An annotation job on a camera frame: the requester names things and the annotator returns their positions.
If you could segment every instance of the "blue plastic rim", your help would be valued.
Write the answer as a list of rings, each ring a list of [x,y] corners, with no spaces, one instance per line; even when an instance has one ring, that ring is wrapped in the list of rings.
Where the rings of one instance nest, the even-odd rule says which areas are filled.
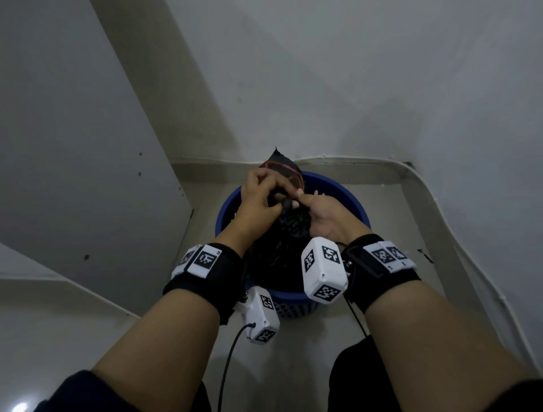
[[[371,228],[368,215],[364,208],[353,194],[339,183],[313,172],[302,172],[304,180],[307,181],[311,190],[318,190],[319,193],[325,193],[328,196],[335,197],[352,214],[360,219],[366,226]],[[239,205],[241,204],[241,187],[238,187],[224,201],[217,216],[215,223],[215,236],[217,236],[234,218]],[[282,317],[295,318],[307,315],[318,306],[303,292],[281,292],[279,290],[268,289],[271,298],[274,301],[277,313]]]

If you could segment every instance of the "trash bag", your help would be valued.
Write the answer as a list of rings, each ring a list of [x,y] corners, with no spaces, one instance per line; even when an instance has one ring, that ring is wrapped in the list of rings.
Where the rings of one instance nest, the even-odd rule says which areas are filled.
[[[260,167],[267,167],[285,176],[297,189],[311,193],[300,168],[283,156],[277,148]],[[277,203],[274,195],[268,197],[268,205]],[[283,212],[269,230],[258,239],[245,255],[247,275],[259,286],[283,292],[303,292],[304,280],[300,256],[311,240],[311,217],[304,205],[292,210],[288,201],[283,202]]]

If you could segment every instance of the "person's left hand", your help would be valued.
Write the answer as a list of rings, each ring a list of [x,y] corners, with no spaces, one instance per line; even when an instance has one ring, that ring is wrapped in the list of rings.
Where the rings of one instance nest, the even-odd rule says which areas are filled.
[[[243,256],[281,214],[281,203],[268,206],[268,196],[277,187],[283,188],[292,199],[298,198],[296,188],[280,173],[263,167],[251,170],[241,187],[241,206],[236,217],[215,242],[227,245]],[[298,202],[293,201],[293,209],[298,206]]]

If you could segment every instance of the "wrist strap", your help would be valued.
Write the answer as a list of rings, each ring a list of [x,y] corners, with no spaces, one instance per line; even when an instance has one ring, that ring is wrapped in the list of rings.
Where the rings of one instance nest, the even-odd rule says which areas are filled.
[[[392,242],[376,234],[361,236],[342,253],[349,275],[345,297],[362,312],[387,290],[410,280],[420,280],[415,264]]]
[[[243,263],[230,247],[211,243],[190,248],[162,294],[173,289],[189,290],[211,303],[227,324],[233,307],[243,295]]]

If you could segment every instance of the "white cable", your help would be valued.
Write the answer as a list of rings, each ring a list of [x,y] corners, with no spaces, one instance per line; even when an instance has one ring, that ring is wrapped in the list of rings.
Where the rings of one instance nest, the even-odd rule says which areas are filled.
[[[319,157],[308,157],[308,158],[294,159],[294,161],[296,161],[298,163],[298,162],[303,162],[303,161],[306,161],[306,160],[324,160],[324,159],[326,159],[325,155],[323,155],[322,157],[319,156]],[[500,290],[500,288],[494,283],[494,281],[481,269],[481,267],[479,265],[477,265],[475,259],[471,256],[471,254],[460,244],[460,242],[458,241],[458,237],[454,233],[454,230],[452,229],[451,225],[449,224],[449,221],[447,220],[447,217],[443,213],[443,211],[442,211],[442,209],[441,209],[441,207],[440,207],[440,205],[438,203],[437,197],[432,192],[432,189],[430,189],[430,186],[426,183],[424,178],[420,174],[418,174],[418,172],[415,169],[413,169],[412,167],[410,167],[409,165],[406,165],[405,163],[402,163],[402,162],[394,160],[394,159],[385,159],[385,158],[377,158],[377,157],[344,157],[344,156],[334,156],[332,159],[334,159],[334,160],[335,159],[345,159],[346,163],[356,163],[356,162],[366,160],[366,161],[374,161],[374,162],[379,162],[379,163],[390,163],[390,164],[399,165],[399,166],[405,168],[406,170],[408,170],[409,172],[411,172],[415,177],[417,177],[418,180],[420,180],[422,182],[422,184],[426,187],[426,190],[428,191],[428,193],[430,193],[430,196],[432,197],[432,199],[434,201],[434,204],[437,207],[437,209],[439,211],[439,214],[441,215],[441,218],[443,219],[443,221],[445,223],[445,226],[447,227],[447,229],[449,230],[449,233],[453,237],[454,242],[456,243],[458,248],[462,251],[462,253],[464,253],[464,255],[466,256],[468,261],[477,269],[476,272],[481,275],[483,280],[490,286],[490,288],[497,295],[497,299],[502,303],[503,307],[508,312],[509,317],[511,318],[511,320],[513,322],[513,325],[514,325],[514,327],[515,327],[515,329],[517,331],[517,334],[518,334],[522,344],[524,345],[524,349],[525,349],[526,353],[528,354],[528,356],[530,357],[530,360],[531,360],[534,368],[538,371],[540,376],[543,376],[543,371],[541,370],[541,368],[540,368],[540,366],[538,364],[537,357],[535,356],[535,354],[534,354],[534,352],[532,350],[532,346],[530,345],[530,343],[528,341],[528,338],[524,334],[524,331],[522,330],[519,319],[517,318],[513,307],[511,306],[511,304],[507,300],[507,297]],[[260,164],[262,164],[264,162],[264,161],[262,161],[262,162],[256,163],[256,162],[248,162],[248,161],[247,162],[233,162],[233,161],[224,161],[224,160],[219,160],[218,161],[216,159],[210,159],[210,158],[190,158],[190,159],[189,158],[186,158],[186,159],[185,158],[178,158],[178,159],[171,159],[171,161],[173,163],[175,163],[176,161],[179,161],[179,160],[181,160],[181,161],[189,160],[191,163],[194,163],[195,161],[198,161],[198,162],[210,163],[210,164],[213,164],[213,163],[247,164],[247,165],[253,164],[253,165],[256,165],[256,166],[260,165]]]

